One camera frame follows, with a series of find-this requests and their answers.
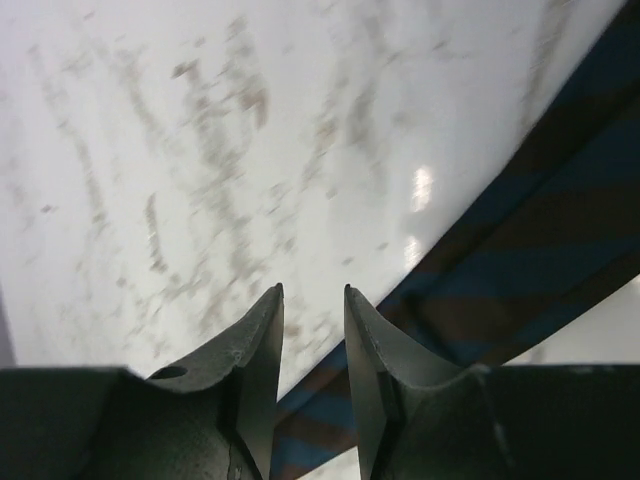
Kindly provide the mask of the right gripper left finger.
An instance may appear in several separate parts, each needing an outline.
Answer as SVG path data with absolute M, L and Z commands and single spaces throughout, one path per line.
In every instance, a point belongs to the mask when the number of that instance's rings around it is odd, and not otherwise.
M 211 393 L 215 424 L 255 479 L 270 475 L 284 330 L 284 288 L 269 287 L 240 320 L 148 380 L 188 396 Z

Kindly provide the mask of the dark blue striped tie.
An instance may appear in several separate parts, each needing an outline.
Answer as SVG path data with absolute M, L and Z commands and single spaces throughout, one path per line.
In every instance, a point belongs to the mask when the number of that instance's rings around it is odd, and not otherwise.
M 501 364 L 639 273 L 639 5 L 626 2 L 504 169 L 377 306 L 459 366 Z

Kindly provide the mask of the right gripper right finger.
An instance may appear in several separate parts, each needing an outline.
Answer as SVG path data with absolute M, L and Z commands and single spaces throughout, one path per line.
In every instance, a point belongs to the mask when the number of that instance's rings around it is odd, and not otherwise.
M 344 290 L 348 375 L 364 479 L 477 479 L 480 388 Z

